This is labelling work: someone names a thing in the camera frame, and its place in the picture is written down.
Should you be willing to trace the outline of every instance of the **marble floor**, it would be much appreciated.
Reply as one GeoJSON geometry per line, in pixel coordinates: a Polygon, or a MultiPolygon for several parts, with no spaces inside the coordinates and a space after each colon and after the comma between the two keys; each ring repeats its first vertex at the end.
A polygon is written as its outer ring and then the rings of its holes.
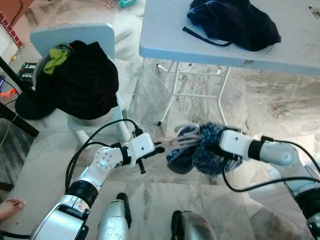
{"type": "MultiPolygon", "coordinates": [[[[17,71],[22,63],[36,62],[41,58],[29,40],[33,29],[72,23],[109,22],[115,31],[114,62],[119,72],[119,93],[124,108],[128,117],[150,133],[155,142],[174,137],[173,129],[181,123],[220,123],[214,101],[177,97],[162,126],[156,126],[168,102],[173,75],[161,72],[156,67],[157,63],[168,66],[169,61],[142,59],[139,56],[144,5],[144,0],[138,0],[128,8],[106,8],[102,0],[35,0],[15,26],[15,31],[24,40],[24,47],[17,54],[19,58],[10,65],[17,71]]],[[[189,66],[189,63],[184,63],[181,69],[215,72],[217,67],[205,64],[189,66]]],[[[181,74],[177,91],[215,95],[220,85],[218,78],[181,74]]],[[[319,161],[319,92],[319,77],[232,68],[221,104],[229,126],[258,137],[267,135],[297,142],[319,161]]],[[[14,104],[8,106],[14,110],[14,104]]],[[[12,166],[17,176],[21,172],[17,180],[10,180],[15,188],[9,195],[24,198],[27,205],[0,224],[0,229],[20,234],[30,233],[63,194],[66,166],[77,150],[64,112],[56,109],[43,119],[28,122],[40,131],[38,137],[29,139],[20,132],[14,132],[21,139],[26,139],[26,143],[20,145],[14,140],[11,140],[13,143],[7,142],[22,148],[17,151],[22,155],[19,159],[22,162],[12,166]]],[[[96,139],[112,144],[117,141],[116,131],[111,127],[98,134],[96,139]]],[[[96,149],[93,146],[80,156],[75,176],[90,164],[96,149]]],[[[90,227],[87,240],[96,238],[102,211],[119,192],[125,192],[129,197],[133,220],[129,232],[134,240],[170,239],[171,216],[175,210],[202,214],[218,240],[312,239],[304,225],[263,206],[251,199],[248,193],[231,192],[221,176],[204,175],[195,168],[185,175],[171,172],[165,159],[168,151],[166,149],[165,153],[144,160],[146,174],[141,175],[138,166],[113,170],[87,221],[90,227]]],[[[230,172],[227,177],[235,187],[243,188],[269,179],[269,170],[266,164],[250,161],[230,172]]]]}

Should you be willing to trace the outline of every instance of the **blue knitted fabric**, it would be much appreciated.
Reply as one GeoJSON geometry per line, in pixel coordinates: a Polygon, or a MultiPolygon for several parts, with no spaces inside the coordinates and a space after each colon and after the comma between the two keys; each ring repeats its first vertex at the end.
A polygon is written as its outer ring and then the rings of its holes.
{"type": "MultiPolygon", "coordinates": [[[[221,174],[224,158],[217,155],[215,149],[219,148],[222,133],[226,129],[228,129],[226,126],[212,122],[201,125],[198,133],[201,136],[200,146],[172,150],[166,156],[167,162],[181,167],[192,164],[200,172],[213,176],[221,174]]],[[[192,130],[192,127],[185,127],[178,136],[192,130]]],[[[241,163],[242,159],[229,160],[225,171],[233,170],[241,163]]]]}

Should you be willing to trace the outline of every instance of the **black drawstring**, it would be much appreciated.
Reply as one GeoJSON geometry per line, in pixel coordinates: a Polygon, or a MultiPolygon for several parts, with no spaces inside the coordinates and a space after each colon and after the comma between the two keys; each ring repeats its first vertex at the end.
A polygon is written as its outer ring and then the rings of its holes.
{"type": "Polygon", "coordinates": [[[210,40],[208,40],[208,39],[200,36],[199,34],[195,33],[194,31],[192,31],[191,29],[187,28],[186,26],[184,26],[182,30],[185,31],[185,32],[187,32],[188,34],[196,37],[197,39],[200,39],[200,40],[202,40],[202,41],[205,41],[205,42],[208,43],[208,44],[217,45],[217,46],[221,46],[221,47],[227,47],[227,46],[229,46],[229,45],[232,44],[232,41],[229,41],[229,42],[227,42],[227,43],[225,43],[225,44],[215,43],[215,42],[213,42],[213,41],[210,41],[210,40]]]}

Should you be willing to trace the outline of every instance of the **white folding table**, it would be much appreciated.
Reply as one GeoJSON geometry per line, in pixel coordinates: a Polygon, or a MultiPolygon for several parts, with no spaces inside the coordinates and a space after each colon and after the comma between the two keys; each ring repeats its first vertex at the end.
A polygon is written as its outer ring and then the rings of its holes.
{"type": "Polygon", "coordinates": [[[171,99],[159,121],[164,120],[174,96],[217,98],[221,119],[227,125],[221,96],[231,67],[271,70],[320,76],[320,28],[308,4],[301,0],[251,0],[251,3],[267,13],[275,22],[282,42],[263,50],[251,52],[234,44],[227,47],[208,44],[182,31],[186,26],[207,38],[200,26],[192,25],[187,18],[192,0],[147,0],[140,37],[139,54],[144,58],[172,60],[168,69],[175,72],[171,99]],[[216,73],[183,72],[181,62],[224,65],[216,73]],[[221,77],[218,96],[176,93],[179,73],[202,74],[221,77]]]}

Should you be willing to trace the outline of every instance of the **navy blue cloth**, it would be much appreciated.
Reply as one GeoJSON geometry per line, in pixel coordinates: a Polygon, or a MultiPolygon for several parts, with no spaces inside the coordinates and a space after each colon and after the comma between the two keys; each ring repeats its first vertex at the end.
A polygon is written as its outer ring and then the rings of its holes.
{"type": "Polygon", "coordinates": [[[259,51],[281,42],[276,24],[249,0],[194,0],[187,17],[209,38],[259,51]]]}
{"type": "MultiPolygon", "coordinates": [[[[168,153],[166,160],[168,164],[179,167],[188,167],[192,165],[200,172],[212,176],[222,173],[224,160],[224,151],[219,147],[219,142],[226,126],[208,122],[200,126],[198,135],[201,136],[199,146],[189,148],[175,149],[168,153]]],[[[193,127],[185,127],[178,136],[194,130],[193,127]]],[[[226,164],[226,172],[231,171],[242,163],[242,159],[229,160],[226,164]]]]}

